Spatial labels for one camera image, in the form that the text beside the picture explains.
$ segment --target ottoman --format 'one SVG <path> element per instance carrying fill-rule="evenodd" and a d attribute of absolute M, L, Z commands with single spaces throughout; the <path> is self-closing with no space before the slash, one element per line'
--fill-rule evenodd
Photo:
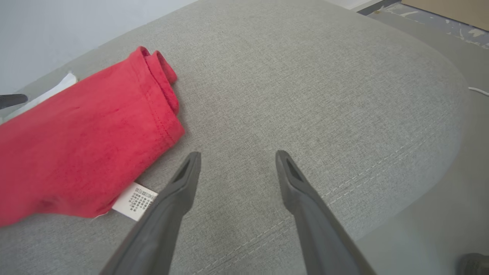
<path fill-rule="evenodd" d="M 461 143 L 468 86 L 457 69 L 415 38 L 322 0 L 200 0 L 19 92 L 32 99 L 139 45 L 177 73 L 186 134 L 137 182 L 158 192 L 189 152 L 202 153 L 173 274 L 305 273 L 278 149 L 356 240 L 433 187 Z M 96 274 L 134 224 L 115 211 L 31 216 L 0 229 L 0 270 Z"/>

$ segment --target folded red garment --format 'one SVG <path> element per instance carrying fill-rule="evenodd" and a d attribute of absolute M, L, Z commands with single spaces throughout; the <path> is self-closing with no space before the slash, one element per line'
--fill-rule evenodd
<path fill-rule="evenodd" d="M 0 125 L 0 226 L 33 213 L 86 218 L 121 192 L 184 129 L 163 56 L 130 56 Z"/>

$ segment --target white wall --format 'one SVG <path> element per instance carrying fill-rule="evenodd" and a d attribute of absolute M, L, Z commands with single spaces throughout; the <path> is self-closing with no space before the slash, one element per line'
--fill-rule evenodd
<path fill-rule="evenodd" d="M 89 50 L 194 1 L 0 1 L 0 94 L 14 93 Z M 366 0 L 330 1 L 351 9 Z"/>

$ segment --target care label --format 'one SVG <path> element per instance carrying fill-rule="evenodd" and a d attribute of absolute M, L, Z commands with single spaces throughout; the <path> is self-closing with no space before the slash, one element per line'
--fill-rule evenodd
<path fill-rule="evenodd" d="M 115 201 L 112 209 L 135 221 L 139 221 L 144 211 L 146 211 L 157 195 L 158 193 L 140 184 L 132 183 Z"/>

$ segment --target white cord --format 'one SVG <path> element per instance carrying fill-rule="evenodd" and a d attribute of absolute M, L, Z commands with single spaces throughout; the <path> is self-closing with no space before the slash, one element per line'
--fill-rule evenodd
<path fill-rule="evenodd" d="M 489 92 L 483 91 L 481 89 L 474 88 L 474 87 L 469 87 L 468 89 L 472 90 L 472 91 L 480 92 L 481 94 L 485 94 L 485 95 L 489 96 Z"/>

